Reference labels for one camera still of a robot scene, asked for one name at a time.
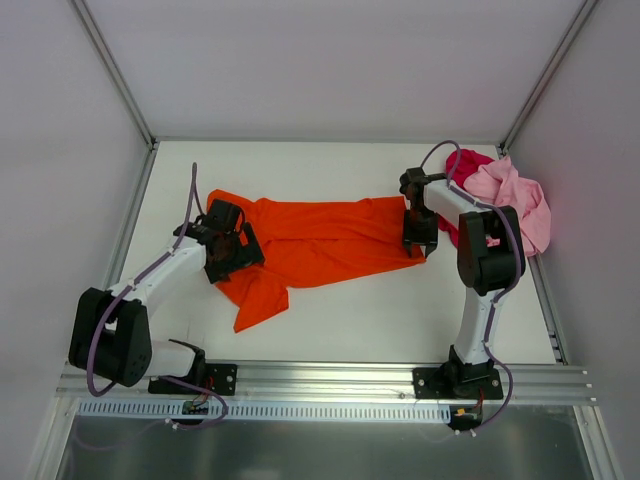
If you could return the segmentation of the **orange t shirt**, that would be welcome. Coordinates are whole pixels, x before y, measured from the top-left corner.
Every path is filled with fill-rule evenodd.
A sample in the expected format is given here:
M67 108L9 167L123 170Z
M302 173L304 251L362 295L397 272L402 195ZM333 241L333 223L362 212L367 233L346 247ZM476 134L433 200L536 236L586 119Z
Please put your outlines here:
M402 243L400 196L351 202L256 201L216 189L207 205L241 207L265 260L230 275L217 288L238 307L240 333L289 308L289 290L316 288L423 264L418 247Z

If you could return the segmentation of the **magenta t shirt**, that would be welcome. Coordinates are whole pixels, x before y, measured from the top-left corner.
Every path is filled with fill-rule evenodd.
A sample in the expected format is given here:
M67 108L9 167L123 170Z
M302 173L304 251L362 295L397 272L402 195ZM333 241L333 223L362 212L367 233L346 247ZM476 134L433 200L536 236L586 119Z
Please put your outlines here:
M445 162L445 172L450 173L454 169L457 153L453 152L449 155ZM488 165L493 162L489 156L480 154L475 150L462 149L461 158L454 169L452 180L460 188L464 187L464 182L473 174L477 173L481 166ZM458 229L444 218L438 219L438 228L446 233L454 247L458 247Z

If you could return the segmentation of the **light pink t shirt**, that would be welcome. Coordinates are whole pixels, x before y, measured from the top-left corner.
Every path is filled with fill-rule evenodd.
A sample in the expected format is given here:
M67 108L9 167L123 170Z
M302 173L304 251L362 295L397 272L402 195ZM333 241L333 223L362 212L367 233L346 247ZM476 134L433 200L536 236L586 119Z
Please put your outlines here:
M516 210L527 257L549 247L552 216L543 189L537 181L521 177L509 156L480 166L463 187L483 203Z

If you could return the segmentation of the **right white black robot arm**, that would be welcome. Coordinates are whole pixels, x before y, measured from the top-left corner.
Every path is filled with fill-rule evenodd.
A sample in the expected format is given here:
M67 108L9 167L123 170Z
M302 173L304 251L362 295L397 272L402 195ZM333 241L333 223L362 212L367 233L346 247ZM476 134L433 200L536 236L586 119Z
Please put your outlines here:
M433 253L438 223L449 222L458 232L457 271L466 288L460 330L448 359L437 368L413 370L414 395L429 400L501 400L491 344L504 300L525 272L517 212L482 202L446 174L427 175L420 167L406 170L399 191L409 202L402 233L408 255Z

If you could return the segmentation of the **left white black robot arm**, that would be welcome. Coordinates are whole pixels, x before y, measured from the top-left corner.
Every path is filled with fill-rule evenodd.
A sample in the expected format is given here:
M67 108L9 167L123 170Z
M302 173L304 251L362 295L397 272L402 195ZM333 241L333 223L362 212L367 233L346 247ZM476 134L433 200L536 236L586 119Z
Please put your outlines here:
M196 220L185 220L149 266L105 290L89 288L79 298L68 351L69 363L110 386L132 387L149 378L152 393L201 389L207 377L203 349L179 340L155 340L150 320L188 277L204 273L210 284L263 263L264 255L241 207L216 200Z

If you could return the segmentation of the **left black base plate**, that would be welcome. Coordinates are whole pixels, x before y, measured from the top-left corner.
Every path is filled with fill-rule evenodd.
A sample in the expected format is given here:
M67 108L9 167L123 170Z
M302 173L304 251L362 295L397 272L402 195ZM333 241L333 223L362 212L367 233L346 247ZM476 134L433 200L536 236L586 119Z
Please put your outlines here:
M159 377L150 380L147 391L156 395L200 394L208 388L220 396L234 396L238 366L225 363L200 363L191 368L184 377L178 377L180 384Z

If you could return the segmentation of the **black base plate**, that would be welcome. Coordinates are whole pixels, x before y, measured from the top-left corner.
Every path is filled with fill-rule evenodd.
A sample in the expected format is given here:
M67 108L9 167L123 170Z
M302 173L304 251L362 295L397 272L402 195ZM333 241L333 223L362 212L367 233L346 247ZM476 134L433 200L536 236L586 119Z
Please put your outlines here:
M412 371L414 395L420 400L502 400L504 392L497 369L472 379L458 379L445 365L416 367Z
M156 395L200 394L208 388L220 396L234 396L238 366L225 363L200 363L191 368L184 377L178 377L180 384L159 377L150 380L147 391Z

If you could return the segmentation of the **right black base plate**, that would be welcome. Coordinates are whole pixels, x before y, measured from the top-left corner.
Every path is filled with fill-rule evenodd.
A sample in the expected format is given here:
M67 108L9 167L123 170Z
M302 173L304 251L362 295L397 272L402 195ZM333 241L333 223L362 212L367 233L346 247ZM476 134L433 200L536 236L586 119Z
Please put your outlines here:
M412 371L414 395L420 400L502 400L504 392L497 369L472 379L458 379L445 365L416 367Z

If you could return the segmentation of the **aluminium mounting rail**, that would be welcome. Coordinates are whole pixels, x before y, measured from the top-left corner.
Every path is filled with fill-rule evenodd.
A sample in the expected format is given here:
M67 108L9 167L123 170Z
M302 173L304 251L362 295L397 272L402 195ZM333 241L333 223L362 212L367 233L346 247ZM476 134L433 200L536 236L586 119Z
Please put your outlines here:
M416 400L412 371L436 364L240 361L237 401L406 403ZM516 405L596 405L598 394L584 367L511 365L498 370Z

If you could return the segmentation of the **right aluminium frame post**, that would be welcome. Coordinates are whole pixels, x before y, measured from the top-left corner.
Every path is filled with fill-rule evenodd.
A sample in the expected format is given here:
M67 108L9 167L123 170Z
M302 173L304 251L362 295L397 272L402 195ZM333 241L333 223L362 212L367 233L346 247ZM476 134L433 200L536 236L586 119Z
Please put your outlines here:
M515 144L599 4L599 0L583 0L579 3L578 9L572 15L524 104L503 139L496 145L500 157L509 154L510 148Z

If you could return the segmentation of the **aluminium frame post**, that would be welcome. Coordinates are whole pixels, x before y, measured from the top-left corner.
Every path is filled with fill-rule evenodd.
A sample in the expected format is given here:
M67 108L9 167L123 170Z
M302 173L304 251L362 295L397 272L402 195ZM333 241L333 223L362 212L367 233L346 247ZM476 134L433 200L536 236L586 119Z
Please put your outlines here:
M578 9L572 15L524 104L503 139L496 145L500 157L509 154L510 148L515 144L599 4L599 0L583 0L579 3Z
M144 142L148 150L153 150L156 145L156 138L144 118L142 110L135 100L131 89L112 53L108 42L98 22L95 19L89 3L85 0L70 0L69 5L73 10L76 18L85 32L92 48L98 56L105 73L111 84L113 85L118 97L120 98L129 118L131 119L135 130Z

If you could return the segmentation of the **left aluminium frame post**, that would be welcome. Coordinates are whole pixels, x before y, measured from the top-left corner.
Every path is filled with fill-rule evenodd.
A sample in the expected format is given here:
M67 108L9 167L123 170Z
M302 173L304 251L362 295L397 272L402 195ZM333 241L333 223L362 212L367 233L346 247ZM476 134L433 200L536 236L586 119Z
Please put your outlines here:
M85 32L92 48L98 56L105 73L111 84L113 85L118 97L120 98L129 118L131 119L135 130L144 142L148 150L153 150L156 145L156 138L144 118L142 110L135 100L131 89L112 53L108 42L98 22L95 19L89 3L85 0L70 0L69 5L73 10L76 18Z

